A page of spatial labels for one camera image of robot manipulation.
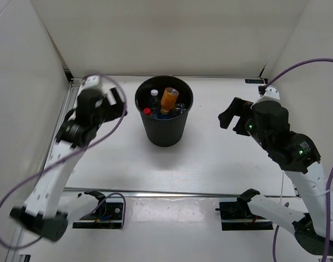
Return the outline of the red label clear bottle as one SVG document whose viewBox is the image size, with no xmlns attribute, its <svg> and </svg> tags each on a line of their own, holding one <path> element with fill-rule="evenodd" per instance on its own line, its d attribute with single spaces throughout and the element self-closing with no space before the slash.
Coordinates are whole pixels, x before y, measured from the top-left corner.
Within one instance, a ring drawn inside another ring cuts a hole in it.
<svg viewBox="0 0 333 262">
<path fill-rule="evenodd" d="M 147 116 L 152 116 L 152 110 L 150 108 L 144 108 L 143 113 Z"/>
</svg>

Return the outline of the tall clear blue-label bottle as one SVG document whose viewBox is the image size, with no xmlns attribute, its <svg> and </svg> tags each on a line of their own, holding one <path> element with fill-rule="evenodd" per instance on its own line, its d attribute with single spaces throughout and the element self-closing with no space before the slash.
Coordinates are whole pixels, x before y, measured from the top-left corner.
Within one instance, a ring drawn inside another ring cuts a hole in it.
<svg viewBox="0 0 333 262">
<path fill-rule="evenodd" d="M 150 91 L 150 95 L 151 95 L 151 110 L 155 112 L 156 110 L 158 110 L 159 106 L 158 90 L 152 89 Z"/>
</svg>

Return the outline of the short blue-label water bottle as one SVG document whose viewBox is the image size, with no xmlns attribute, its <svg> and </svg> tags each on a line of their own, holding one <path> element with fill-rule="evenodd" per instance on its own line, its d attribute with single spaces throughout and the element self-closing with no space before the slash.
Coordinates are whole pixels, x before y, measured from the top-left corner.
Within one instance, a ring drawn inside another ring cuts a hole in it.
<svg viewBox="0 0 333 262">
<path fill-rule="evenodd" d="M 159 120 L 169 120 L 169 119 L 173 119 L 176 118 L 177 115 L 175 115 L 173 112 L 169 111 L 167 114 L 163 114 L 160 111 L 159 112 L 153 112 L 152 113 L 152 117 L 155 119 L 159 119 Z"/>
</svg>

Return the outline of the orange juice bottle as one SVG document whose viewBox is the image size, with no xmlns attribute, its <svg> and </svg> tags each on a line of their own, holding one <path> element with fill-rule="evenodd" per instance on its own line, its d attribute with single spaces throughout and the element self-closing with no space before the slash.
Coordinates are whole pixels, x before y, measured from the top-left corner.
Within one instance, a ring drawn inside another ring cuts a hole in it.
<svg viewBox="0 0 333 262">
<path fill-rule="evenodd" d="M 161 102 L 160 102 L 160 112 L 163 115 L 167 115 L 169 111 L 175 106 L 175 103 L 178 99 L 179 92 L 178 90 L 167 87 L 164 90 Z"/>
</svg>

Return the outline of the black cap Pepsi bottle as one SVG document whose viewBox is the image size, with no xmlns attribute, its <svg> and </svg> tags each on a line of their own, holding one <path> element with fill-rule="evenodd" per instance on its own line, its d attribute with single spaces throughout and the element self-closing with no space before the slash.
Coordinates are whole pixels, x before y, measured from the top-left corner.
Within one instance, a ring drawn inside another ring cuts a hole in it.
<svg viewBox="0 0 333 262">
<path fill-rule="evenodd" d="M 187 111 L 187 108 L 184 103 L 176 103 L 172 108 L 171 112 L 175 117 L 184 114 Z"/>
</svg>

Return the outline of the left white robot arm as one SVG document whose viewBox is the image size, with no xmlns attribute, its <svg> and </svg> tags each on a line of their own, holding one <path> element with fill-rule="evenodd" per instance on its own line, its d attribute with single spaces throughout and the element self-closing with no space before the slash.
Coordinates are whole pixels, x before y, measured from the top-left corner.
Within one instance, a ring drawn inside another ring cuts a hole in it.
<svg viewBox="0 0 333 262">
<path fill-rule="evenodd" d="M 75 105 L 64 117 L 55 136 L 52 159 L 38 175 L 33 192 L 10 217 L 41 239 L 57 242 L 68 225 L 91 215 L 106 213 L 107 197 L 98 191 L 86 191 L 66 204 L 60 204 L 62 192 L 85 152 L 108 138 L 96 139 L 102 124 L 122 121 L 127 114 L 127 99 L 122 87 L 106 75 L 83 78 Z"/>
</svg>

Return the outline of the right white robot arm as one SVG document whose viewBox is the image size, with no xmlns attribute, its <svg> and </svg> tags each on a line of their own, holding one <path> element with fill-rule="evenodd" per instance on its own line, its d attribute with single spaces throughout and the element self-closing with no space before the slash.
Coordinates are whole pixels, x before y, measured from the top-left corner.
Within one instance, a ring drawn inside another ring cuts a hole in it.
<svg viewBox="0 0 333 262">
<path fill-rule="evenodd" d="M 290 130 L 289 112 L 280 104 L 278 90 L 259 87 L 260 98 L 249 102 L 235 97 L 218 115 L 227 129 L 239 117 L 234 132 L 252 137 L 292 181 L 307 212 L 280 205 L 255 189 L 248 189 L 232 203 L 228 215 L 263 217 L 290 232 L 308 253 L 333 256 L 333 193 L 314 142 Z"/>
</svg>

